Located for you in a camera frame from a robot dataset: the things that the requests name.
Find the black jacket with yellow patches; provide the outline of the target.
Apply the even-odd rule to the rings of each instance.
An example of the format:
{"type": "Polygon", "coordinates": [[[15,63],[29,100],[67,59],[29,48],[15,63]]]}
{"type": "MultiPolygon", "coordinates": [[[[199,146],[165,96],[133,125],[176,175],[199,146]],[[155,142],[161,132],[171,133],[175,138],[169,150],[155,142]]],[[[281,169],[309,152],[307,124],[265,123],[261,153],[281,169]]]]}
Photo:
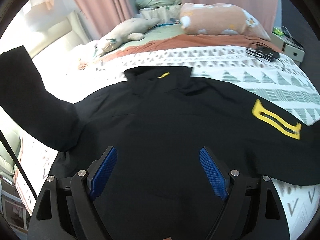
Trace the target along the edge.
{"type": "Polygon", "coordinates": [[[1,55],[1,107],[58,152],[31,239],[289,239],[272,181],[319,184],[319,124],[187,67],[125,76],[69,103],[46,91],[25,48],[1,55]],[[117,163],[91,200],[88,168],[108,146],[117,163]],[[226,200],[200,164],[203,147],[229,175],[226,200]]]}

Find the patterned white bed quilt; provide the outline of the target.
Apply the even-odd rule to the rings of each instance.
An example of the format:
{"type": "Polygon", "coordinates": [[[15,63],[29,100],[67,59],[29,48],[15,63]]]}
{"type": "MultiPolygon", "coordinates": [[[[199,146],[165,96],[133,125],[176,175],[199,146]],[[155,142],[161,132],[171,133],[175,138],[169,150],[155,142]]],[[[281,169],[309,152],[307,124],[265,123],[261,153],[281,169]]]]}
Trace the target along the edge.
{"type": "MultiPolygon", "coordinates": [[[[56,98],[77,103],[97,90],[125,82],[126,70],[147,66],[190,68],[192,77],[231,83],[277,105],[307,126],[319,124],[319,93],[307,75],[284,54],[273,62],[258,60],[243,46],[180,44],[167,50],[121,51],[71,76],[60,77],[57,68],[53,68],[50,78],[60,91],[56,98]]],[[[319,208],[319,184],[297,186],[276,179],[272,182],[284,207],[289,239],[297,239],[319,208]]]]}

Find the white padded headboard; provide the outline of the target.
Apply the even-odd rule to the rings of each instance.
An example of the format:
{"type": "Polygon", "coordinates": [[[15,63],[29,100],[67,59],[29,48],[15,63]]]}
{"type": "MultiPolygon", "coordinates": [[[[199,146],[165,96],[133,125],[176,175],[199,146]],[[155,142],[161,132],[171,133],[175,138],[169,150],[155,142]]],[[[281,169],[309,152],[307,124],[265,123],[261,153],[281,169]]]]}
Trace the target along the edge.
{"type": "Polygon", "coordinates": [[[53,44],[58,39],[71,34],[72,41],[87,44],[90,41],[76,11],[70,12],[61,22],[52,25],[47,30],[31,31],[31,37],[26,38],[24,46],[31,58],[53,44]]]}

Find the beige plush toy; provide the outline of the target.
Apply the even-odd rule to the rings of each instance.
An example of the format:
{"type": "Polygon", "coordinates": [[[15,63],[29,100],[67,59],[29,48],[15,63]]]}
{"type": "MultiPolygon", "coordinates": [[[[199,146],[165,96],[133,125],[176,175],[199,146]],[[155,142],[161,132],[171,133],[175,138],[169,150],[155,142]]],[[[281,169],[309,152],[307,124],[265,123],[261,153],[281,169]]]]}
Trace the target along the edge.
{"type": "Polygon", "coordinates": [[[142,40],[144,34],[160,21],[158,18],[131,18],[121,22],[98,41],[97,54],[101,56],[116,50],[124,43],[142,40]]]}

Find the white bedside cabinet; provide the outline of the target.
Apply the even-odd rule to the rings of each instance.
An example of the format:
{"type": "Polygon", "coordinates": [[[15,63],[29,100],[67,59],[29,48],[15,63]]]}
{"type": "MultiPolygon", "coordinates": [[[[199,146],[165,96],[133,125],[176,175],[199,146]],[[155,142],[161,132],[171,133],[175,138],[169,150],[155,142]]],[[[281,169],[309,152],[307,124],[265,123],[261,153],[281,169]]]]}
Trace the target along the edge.
{"type": "Polygon", "coordinates": [[[292,59],[297,66],[300,66],[305,55],[304,47],[292,37],[286,27],[274,27],[270,38],[271,42],[277,46],[283,54],[292,59]]]}

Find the peach printed pillow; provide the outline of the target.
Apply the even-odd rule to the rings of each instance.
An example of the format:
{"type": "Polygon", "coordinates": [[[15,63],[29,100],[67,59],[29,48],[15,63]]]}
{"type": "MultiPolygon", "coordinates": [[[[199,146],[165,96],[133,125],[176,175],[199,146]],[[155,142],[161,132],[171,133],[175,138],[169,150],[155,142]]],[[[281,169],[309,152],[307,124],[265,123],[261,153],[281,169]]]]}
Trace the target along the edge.
{"type": "Polygon", "coordinates": [[[271,40],[254,16],[232,4],[185,3],[180,10],[180,22],[188,35],[245,35],[271,40]]]}

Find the pink curtain left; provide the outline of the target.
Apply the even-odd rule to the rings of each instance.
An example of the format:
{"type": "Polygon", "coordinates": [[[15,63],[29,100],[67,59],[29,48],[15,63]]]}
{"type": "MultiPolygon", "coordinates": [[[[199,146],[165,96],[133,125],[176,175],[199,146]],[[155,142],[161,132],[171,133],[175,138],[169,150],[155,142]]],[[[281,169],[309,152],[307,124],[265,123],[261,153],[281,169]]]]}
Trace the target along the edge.
{"type": "Polygon", "coordinates": [[[99,37],[134,16],[129,0],[74,0],[86,18],[93,24],[99,37]]]}

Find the green crumpled blanket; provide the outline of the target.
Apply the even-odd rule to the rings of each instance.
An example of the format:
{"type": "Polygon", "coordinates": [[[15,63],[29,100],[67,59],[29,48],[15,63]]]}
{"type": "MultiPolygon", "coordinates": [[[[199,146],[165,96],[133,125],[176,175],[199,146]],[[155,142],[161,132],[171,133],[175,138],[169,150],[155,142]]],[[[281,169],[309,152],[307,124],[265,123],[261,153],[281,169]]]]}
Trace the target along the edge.
{"type": "Polygon", "coordinates": [[[180,5],[182,0],[136,0],[135,5],[138,9],[158,8],[170,5],[180,5]]]}

